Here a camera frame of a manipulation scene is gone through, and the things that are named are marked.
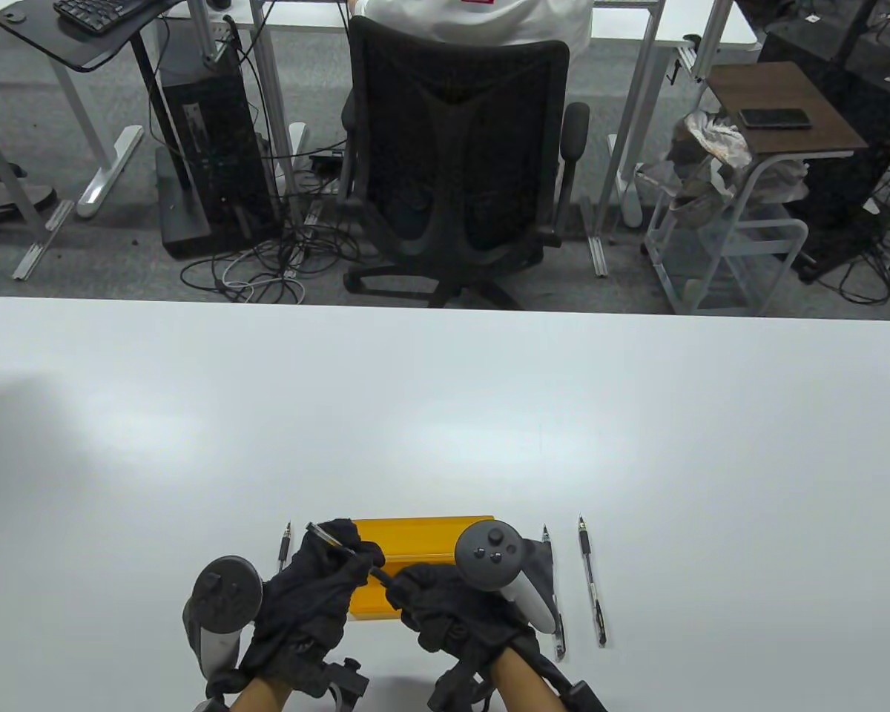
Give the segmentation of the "person's right hand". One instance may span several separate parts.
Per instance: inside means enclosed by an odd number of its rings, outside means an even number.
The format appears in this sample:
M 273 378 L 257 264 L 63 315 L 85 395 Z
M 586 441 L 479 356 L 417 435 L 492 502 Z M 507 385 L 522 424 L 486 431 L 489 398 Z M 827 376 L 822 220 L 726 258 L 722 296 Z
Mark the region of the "person's right hand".
M 527 660 L 540 654 L 536 631 L 496 591 L 466 583 L 455 565 L 412 565 L 394 576 L 385 596 L 429 652 L 479 662 L 489 670 L 506 650 Z

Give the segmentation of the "person's left hand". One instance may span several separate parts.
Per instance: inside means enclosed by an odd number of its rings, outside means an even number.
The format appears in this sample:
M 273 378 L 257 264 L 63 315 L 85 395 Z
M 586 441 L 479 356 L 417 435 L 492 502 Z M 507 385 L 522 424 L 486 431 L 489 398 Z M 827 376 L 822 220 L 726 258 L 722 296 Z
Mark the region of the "person's left hand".
M 378 544 L 347 518 L 320 523 L 339 547 L 315 533 L 266 582 L 251 644 L 238 667 L 234 711 L 282 711 L 293 693 L 320 698 L 330 686 L 326 655 L 340 644 L 354 592 L 385 563 Z

